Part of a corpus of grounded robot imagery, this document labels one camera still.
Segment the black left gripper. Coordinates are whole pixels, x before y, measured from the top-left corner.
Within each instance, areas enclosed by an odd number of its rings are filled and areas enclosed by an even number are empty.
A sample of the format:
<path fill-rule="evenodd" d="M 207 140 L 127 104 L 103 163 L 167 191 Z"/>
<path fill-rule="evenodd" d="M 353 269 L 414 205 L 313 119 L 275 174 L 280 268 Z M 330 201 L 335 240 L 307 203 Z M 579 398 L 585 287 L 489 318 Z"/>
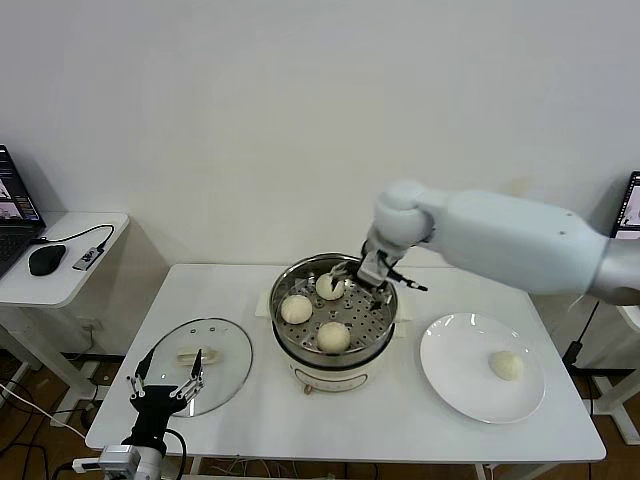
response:
<path fill-rule="evenodd" d="M 166 448 L 165 430 L 170 417 L 187 407 L 187 400 L 193 399 L 204 385 L 202 350 L 194 357 L 189 379 L 181 386 L 147 385 L 148 374 L 154 351 L 149 350 L 137 364 L 132 375 L 127 377 L 130 387 L 130 403 L 137 412 L 137 418 L 130 434 L 130 444 L 136 447 Z"/>

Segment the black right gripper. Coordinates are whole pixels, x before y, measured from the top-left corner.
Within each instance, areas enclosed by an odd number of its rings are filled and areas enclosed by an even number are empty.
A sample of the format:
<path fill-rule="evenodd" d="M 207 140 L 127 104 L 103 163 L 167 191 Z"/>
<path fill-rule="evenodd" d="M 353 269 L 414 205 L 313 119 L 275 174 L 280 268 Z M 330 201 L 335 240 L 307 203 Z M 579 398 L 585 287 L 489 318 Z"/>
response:
<path fill-rule="evenodd" d="M 426 286 L 408 279 L 400 273 L 391 272 L 397 259 L 389 256 L 375 245 L 371 245 L 369 241 L 363 243 L 360 255 L 360 261 L 342 261 L 331 268 L 329 277 L 332 290 L 335 290 L 341 281 L 346 280 L 360 282 L 370 288 L 380 288 L 388 279 L 409 289 L 428 290 Z"/>

